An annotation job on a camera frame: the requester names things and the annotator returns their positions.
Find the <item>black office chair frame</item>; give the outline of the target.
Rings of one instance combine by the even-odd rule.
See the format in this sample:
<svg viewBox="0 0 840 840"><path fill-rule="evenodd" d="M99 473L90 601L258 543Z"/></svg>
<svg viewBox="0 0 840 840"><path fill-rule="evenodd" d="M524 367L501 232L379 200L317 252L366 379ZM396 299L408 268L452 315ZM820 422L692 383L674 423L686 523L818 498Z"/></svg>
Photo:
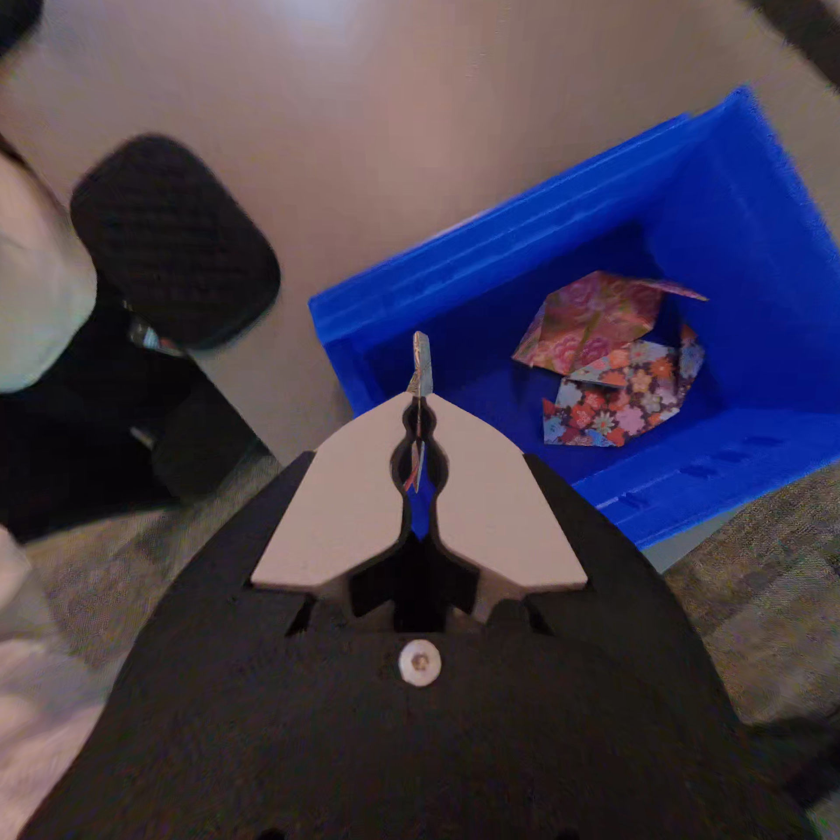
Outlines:
<svg viewBox="0 0 840 840"><path fill-rule="evenodd" d="M101 283L90 318L34 385L1 402L1 521L18 543L194 501L268 448L192 361L130 341Z"/></svg>

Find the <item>dark floral folded origami paper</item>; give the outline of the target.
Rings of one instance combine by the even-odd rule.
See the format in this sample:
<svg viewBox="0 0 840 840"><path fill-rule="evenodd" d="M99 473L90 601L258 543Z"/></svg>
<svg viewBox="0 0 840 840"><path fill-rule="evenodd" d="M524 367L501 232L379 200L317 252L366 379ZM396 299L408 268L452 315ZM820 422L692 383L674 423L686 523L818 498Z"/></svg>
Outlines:
<svg viewBox="0 0 840 840"><path fill-rule="evenodd" d="M636 339L565 376L542 401L546 445L618 448L675 417L705 360L683 322L676 346Z"/></svg>

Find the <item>person's white shirt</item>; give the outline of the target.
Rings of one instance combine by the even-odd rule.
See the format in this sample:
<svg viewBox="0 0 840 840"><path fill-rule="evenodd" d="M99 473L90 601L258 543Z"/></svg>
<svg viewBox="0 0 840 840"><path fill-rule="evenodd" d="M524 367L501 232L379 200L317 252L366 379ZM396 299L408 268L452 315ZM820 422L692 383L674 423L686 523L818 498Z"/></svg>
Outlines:
<svg viewBox="0 0 840 840"><path fill-rule="evenodd" d="M65 208L1 156L1 393L38 382L96 305L97 272Z"/></svg>

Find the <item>person's white pants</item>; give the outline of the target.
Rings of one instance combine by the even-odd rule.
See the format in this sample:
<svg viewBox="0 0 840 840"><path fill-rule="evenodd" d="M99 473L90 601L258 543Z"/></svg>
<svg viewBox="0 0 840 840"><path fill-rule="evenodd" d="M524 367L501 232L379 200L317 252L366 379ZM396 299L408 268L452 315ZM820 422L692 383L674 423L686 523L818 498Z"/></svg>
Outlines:
<svg viewBox="0 0 840 840"><path fill-rule="evenodd" d="M24 549L1 538L1 836L17 838L76 758L109 693L80 637L89 596L51 596Z"/></svg>

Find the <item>brown fan-patterned origami paper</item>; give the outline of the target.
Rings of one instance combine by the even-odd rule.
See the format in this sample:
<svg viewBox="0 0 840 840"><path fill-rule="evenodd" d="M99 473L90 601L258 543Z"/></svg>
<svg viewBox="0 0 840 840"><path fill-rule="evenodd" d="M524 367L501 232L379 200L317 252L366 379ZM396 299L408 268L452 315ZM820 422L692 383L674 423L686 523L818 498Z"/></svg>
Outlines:
<svg viewBox="0 0 840 840"><path fill-rule="evenodd" d="M427 407L427 398L434 391L433 366L430 352L428 336L423 332L416 331L413 336L414 373L407 388L408 392L413 396L411 471L404 481L404 489L411 489L416 494L419 492L426 454L426 422L424 421L424 411Z"/></svg>

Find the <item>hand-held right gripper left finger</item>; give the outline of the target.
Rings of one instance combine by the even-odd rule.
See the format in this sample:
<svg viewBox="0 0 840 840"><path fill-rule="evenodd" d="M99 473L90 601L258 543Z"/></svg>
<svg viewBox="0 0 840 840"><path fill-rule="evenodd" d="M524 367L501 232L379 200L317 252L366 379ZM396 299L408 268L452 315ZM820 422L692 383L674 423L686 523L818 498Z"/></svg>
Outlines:
<svg viewBox="0 0 840 840"><path fill-rule="evenodd" d="M397 544L405 491L392 461L412 406L412 394L397 394L317 448L251 575L254 587L323 590Z"/></svg>

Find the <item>pink floral folded origami paper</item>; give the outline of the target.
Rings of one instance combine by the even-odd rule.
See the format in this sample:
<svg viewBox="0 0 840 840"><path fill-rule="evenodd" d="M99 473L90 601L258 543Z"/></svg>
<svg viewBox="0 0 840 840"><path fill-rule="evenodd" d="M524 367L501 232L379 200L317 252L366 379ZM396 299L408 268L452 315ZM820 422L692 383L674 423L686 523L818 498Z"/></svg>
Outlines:
<svg viewBox="0 0 840 840"><path fill-rule="evenodd" d="M574 373L649 334L667 295L708 301L669 280L594 271L544 299L512 359L558 375Z"/></svg>

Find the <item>blue plastic bin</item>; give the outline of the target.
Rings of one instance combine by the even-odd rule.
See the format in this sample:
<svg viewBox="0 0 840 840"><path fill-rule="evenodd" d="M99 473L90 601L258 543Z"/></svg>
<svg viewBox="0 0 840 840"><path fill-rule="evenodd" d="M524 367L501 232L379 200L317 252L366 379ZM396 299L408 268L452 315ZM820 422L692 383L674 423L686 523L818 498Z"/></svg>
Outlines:
<svg viewBox="0 0 840 840"><path fill-rule="evenodd" d="M838 460L838 250L752 93L621 143L312 297L353 412L434 391L534 453L641 549ZM542 441L559 379L512 359L551 292L594 270L664 278L706 351L680 413L622 448Z"/></svg>

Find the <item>dark blurred bar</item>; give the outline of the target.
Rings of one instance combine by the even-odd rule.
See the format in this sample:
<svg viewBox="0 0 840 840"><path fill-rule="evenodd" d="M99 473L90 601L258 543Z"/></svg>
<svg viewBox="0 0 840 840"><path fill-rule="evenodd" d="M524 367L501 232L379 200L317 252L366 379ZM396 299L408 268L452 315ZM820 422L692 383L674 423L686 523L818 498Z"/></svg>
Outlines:
<svg viewBox="0 0 840 840"><path fill-rule="evenodd" d="M838 1L746 1L751 9L839 89Z"/></svg>

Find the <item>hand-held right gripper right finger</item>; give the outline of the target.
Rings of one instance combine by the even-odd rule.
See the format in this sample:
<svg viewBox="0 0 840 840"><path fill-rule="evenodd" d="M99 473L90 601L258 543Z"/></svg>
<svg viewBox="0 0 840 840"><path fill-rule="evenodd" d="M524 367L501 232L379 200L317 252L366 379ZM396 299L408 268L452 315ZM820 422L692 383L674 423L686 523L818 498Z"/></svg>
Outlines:
<svg viewBox="0 0 840 840"><path fill-rule="evenodd" d="M442 548L516 587L585 587L587 574L520 447L440 395L427 406L445 466L430 517Z"/></svg>

